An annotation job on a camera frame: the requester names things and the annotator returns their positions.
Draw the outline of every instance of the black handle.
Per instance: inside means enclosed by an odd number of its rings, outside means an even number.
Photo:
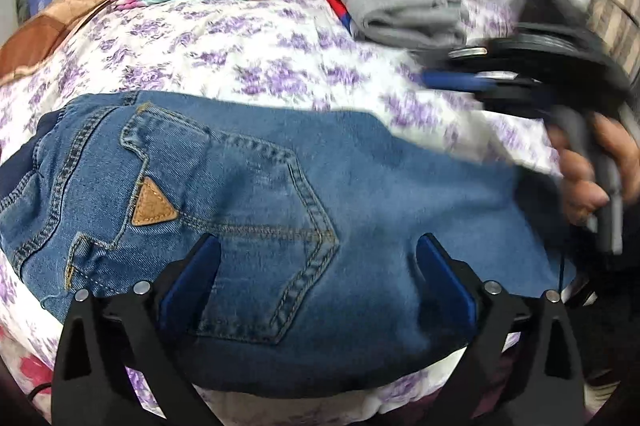
[[[614,159],[596,142],[587,118],[577,111],[556,106],[552,121],[560,127],[575,153],[593,164],[596,183],[606,191],[609,202],[595,212],[598,229],[596,247],[608,255],[622,254],[622,181]]]

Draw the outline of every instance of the leather patch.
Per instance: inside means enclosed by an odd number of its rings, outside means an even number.
[[[134,226],[147,226],[160,222],[172,221],[178,217],[178,212],[160,191],[158,185],[145,177],[138,194],[136,209],[131,218]]]

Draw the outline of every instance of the human hand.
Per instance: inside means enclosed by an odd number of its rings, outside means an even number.
[[[616,161],[622,181],[622,195],[631,204],[640,195],[640,150],[625,128],[601,114],[594,115],[594,131],[600,145]],[[562,205],[564,214],[575,225],[586,222],[588,216],[609,201],[606,192],[595,183],[593,165],[588,159],[571,151],[564,132],[558,127],[548,129],[549,140],[560,156]]]

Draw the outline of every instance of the gray cloth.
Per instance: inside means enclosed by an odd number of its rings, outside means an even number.
[[[341,0],[356,40],[391,47],[428,49],[466,42],[462,0]]]

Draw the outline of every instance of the blue denim jeans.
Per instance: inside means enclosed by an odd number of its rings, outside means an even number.
[[[417,268],[427,232],[510,292],[558,285],[565,227],[536,202],[543,176],[418,148],[368,114],[139,92],[81,96],[47,121],[2,167],[22,169],[2,188],[2,249],[62,321],[75,291],[128,291],[217,236],[206,305],[174,348],[206,388],[326,395],[459,348]]]

